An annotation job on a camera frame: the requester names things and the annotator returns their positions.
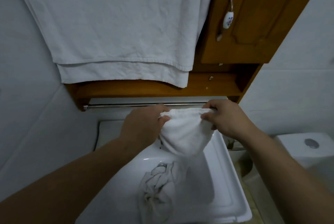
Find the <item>towel bar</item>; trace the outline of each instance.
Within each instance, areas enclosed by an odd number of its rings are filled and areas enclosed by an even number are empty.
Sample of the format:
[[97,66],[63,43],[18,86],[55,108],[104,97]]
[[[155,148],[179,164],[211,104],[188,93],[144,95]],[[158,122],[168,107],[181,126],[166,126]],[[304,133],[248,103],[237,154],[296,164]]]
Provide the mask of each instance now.
[[[98,108],[124,108],[124,107],[143,107],[149,105],[156,105],[159,103],[116,103],[116,104],[85,104],[85,110]],[[187,102],[187,103],[164,103],[166,106],[189,106],[189,105],[204,105],[206,102]]]

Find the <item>toilet flush button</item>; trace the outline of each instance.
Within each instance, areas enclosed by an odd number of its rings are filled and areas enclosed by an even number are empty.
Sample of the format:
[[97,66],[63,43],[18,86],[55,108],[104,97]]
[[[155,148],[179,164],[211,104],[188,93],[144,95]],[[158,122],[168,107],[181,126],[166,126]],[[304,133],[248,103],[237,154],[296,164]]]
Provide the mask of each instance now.
[[316,142],[314,139],[305,139],[304,142],[306,146],[312,149],[317,149],[319,147],[319,143]]

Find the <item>cabinet handle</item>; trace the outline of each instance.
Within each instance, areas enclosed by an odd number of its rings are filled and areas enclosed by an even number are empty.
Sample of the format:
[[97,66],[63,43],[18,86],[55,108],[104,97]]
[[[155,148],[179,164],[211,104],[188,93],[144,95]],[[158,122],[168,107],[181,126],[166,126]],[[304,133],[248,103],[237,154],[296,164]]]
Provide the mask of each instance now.
[[223,22],[218,30],[218,34],[216,37],[217,41],[220,41],[223,37],[223,31],[224,29],[228,29],[231,26],[231,23],[233,21],[233,16],[234,16],[234,12],[233,12],[233,0],[229,0],[230,1],[230,10],[226,13]]

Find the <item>left hand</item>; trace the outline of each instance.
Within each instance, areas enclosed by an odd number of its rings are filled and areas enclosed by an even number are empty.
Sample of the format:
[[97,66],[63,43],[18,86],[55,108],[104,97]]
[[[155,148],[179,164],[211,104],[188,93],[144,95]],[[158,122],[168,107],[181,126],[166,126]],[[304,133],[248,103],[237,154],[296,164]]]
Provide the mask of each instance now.
[[163,111],[169,111],[163,104],[134,109],[124,120],[120,138],[144,150],[153,144],[162,126],[170,119],[168,116],[159,118]]

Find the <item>floor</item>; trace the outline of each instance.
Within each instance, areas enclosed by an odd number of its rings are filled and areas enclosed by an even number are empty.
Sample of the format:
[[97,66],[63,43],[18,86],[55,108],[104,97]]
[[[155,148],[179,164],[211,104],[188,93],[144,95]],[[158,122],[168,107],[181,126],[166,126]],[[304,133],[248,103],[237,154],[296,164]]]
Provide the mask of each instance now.
[[245,175],[244,171],[249,169],[248,166],[249,166],[249,163],[247,163],[247,162],[236,162],[236,163],[234,163],[234,168],[236,169],[236,173],[238,174],[240,184],[241,184],[241,186],[244,190],[245,196],[247,198],[249,207],[250,207],[250,209],[252,211],[252,215],[253,215],[251,220],[246,221],[246,222],[242,222],[242,223],[244,223],[244,224],[264,224],[264,222],[261,218],[260,212],[258,211],[258,209],[255,205],[255,202],[253,200],[251,192],[248,190],[247,185],[245,185],[243,183],[243,181],[241,180],[241,177],[243,175]]

